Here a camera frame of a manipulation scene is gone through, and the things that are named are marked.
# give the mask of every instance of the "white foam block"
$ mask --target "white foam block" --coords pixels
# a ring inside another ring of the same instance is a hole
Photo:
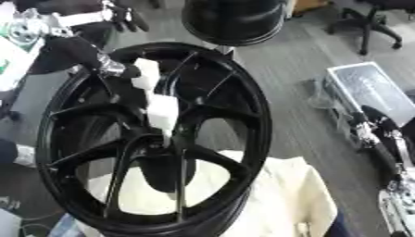
[[[179,101],[176,97],[147,94],[147,116],[152,127],[172,131],[179,117]]]
[[[0,236],[18,237],[21,218],[0,208]]]
[[[158,62],[144,58],[138,58],[134,65],[141,70],[141,77],[133,78],[132,85],[146,91],[153,91],[158,80],[160,80],[160,70]]]

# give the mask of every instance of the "chair caster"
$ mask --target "chair caster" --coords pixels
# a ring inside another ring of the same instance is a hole
[[[347,19],[347,17],[348,17],[348,13],[346,11],[343,11],[341,18],[342,19]]]
[[[367,50],[367,49],[361,49],[360,51],[358,51],[358,53],[359,53],[361,56],[366,56],[366,55],[368,54],[368,50]]]
[[[329,27],[327,27],[326,32],[327,32],[328,34],[335,34],[334,27],[333,27],[333,26],[329,26]]]
[[[393,49],[400,49],[401,47],[402,47],[401,42],[394,43],[394,45],[392,46]]]
[[[16,112],[16,111],[8,112],[7,116],[10,118],[10,120],[12,120],[14,122],[20,121],[20,119],[21,119],[21,114],[19,112]]]
[[[378,22],[381,25],[386,25],[387,24],[386,16],[377,16],[375,21]]]

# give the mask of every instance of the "wheel spoke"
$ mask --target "wheel spoke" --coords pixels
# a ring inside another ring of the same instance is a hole
[[[184,154],[179,156],[180,162],[178,166],[177,180],[176,180],[176,212],[177,221],[183,221],[183,210],[186,208],[186,174],[187,162],[184,159]]]
[[[98,145],[93,148],[86,149],[84,151],[65,156],[59,160],[51,163],[50,168],[77,168],[81,164],[89,161],[93,161],[101,158],[114,157],[117,155],[117,151],[122,147],[123,140],[116,140],[110,143]]]
[[[104,216],[109,217],[112,214],[119,212],[119,191],[127,175],[134,153],[137,151],[139,144],[145,143],[147,139],[162,139],[159,135],[144,134],[140,135],[125,145],[125,149],[122,153],[119,153],[117,157],[116,165],[112,172],[111,182],[108,187],[108,193],[106,198],[106,206],[104,209]]]
[[[249,169],[242,163],[236,162],[227,156],[221,155],[211,149],[203,147],[198,144],[194,144],[189,148],[186,148],[184,152],[186,160],[196,159],[204,160],[215,165],[221,166],[229,171],[231,179],[246,179],[249,175]]]
[[[57,111],[51,116],[55,119],[76,119],[77,117],[82,116],[108,116],[119,119],[126,124],[140,122],[127,107],[111,103],[75,106]]]
[[[180,64],[174,70],[172,70],[169,73],[169,75],[166,77],[166,80],[168,81],[170,78],[172,78],[175,75],[177,75],[178,73],[180,73],[180,71],[184,67],[184,65],[196,55],[197,55],[197,52],[190,53],[189,56],[187,56],[182,62],[180,62]]]
[[[179,116],[179,123],[190,123],[207,119],[232,119],[243,122],[247,128],[256,128],[259,123],[259,116],[256,114],[236,111],[230,108],[222,108],[211,105],[193,105],[183,111]]]
[[[210,90],[210,92],[206,95],[205,102],[213,98],[220,90],[220,87],[222,87],[227,81],[229,81],[229,79],[233,75],[234,75],[234,71],[230,71],[229,74],[224,79],[222,79],[215,87],[213,87],[213,89]]]

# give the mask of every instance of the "black office chair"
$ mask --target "black office chair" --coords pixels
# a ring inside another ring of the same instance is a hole
[[[371,37],[371,31],[377,31],[389,35],[395,39],[393,45],[394,49],[402,47],[402,37],[396,34],[394,31],[386,27],[386,16],[376,15],[378,11],[402,9],[406,10],[409,14],[415,12],[414,0],[360,0],[359,2],[367,2],[372,4],[372,9],[368,16],[364,16],[356,10],[351,8],[345,8],[342,13],[342,19],[331,24],[327,32],[334,34],[335,30],[340,27],[356,27],[363,30],[363,42],[359,53],[363,56],[368,54],[369,39]]]

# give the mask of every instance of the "white box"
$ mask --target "white box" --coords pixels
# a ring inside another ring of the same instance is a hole
[[[172,131],[179,117],[178,99],[162,94],[147,94],[147,100],[150,125],[163,131]]]
[[[132,85],[153,92],[160,80],[160,70],[158,62],[144,58],[137,58],[134,65],[141,70],[141,77],[132,78]]]

